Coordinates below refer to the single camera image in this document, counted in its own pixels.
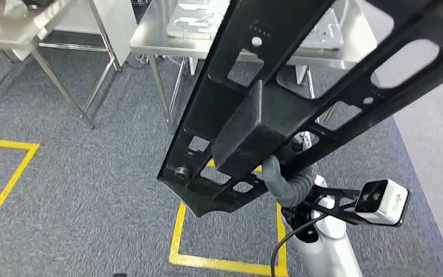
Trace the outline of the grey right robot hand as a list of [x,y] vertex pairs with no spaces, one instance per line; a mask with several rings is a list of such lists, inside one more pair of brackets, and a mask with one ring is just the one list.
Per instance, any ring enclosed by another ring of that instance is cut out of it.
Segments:
[[288,183],[281,174],[280,163],[277,157],[271,155],[262,163],[262,177],[268,191],[273,195],[282,196]]

